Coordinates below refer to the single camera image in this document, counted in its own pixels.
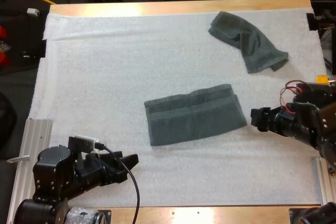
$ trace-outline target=crumpled towel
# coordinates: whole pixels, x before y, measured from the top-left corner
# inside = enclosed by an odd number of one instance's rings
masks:
[[[248,73],[269,67],[277,71],[288,61],[287,52],[276,49],[257,27],[231,13],[220,12],[211,22],[209,33],[242,50]]]

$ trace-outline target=table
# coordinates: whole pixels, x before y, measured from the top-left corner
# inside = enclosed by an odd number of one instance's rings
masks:
[[[129,17],[220,10],[267,10],[311,7],[310,0],[214,0],[52,5],[51,13],[80,17]],[[213,206],[140,208],[137,223],[289,223],[289,208],[315,206]],[[112,223],[131,223],[134,208],[111,208]]]

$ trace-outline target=folded towel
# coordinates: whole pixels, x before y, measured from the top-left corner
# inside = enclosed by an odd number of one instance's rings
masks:
[[[280,69],[288,61],[288,53],[275,48],[254,25],[236,15],[220,12],[211,23],[209,33],[242,50],[248,73],[266,68]]]
[[[152,146],[220,135],[246,125],[230,84],[145,102]]]

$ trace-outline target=towel fold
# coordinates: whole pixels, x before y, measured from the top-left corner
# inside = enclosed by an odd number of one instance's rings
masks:
[[[145,109],[152,146],[220,135],[246,125],[230,84],[146,101]]]

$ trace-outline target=white foam mat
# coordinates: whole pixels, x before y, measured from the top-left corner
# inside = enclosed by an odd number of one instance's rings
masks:
[[[144,102],[232,85],[250,123],[250,110],[279,106],[291,79],[325,74],[310,8],[233,12],[289,52],[280,70],[248,74],[238,49],[207,30],[217,13],[127,18],[70,18],[49,14],[31,118],[54,121],[50,145],[81,134],[105,141],[133,169],[141,206],[318,204],[312,157],[291,138],[244,128],[202,140],[151,147]],[[290,101],[291,95],[285,97]],[[72,200],[79,207],[135,206],[133,183],[99,187]]]

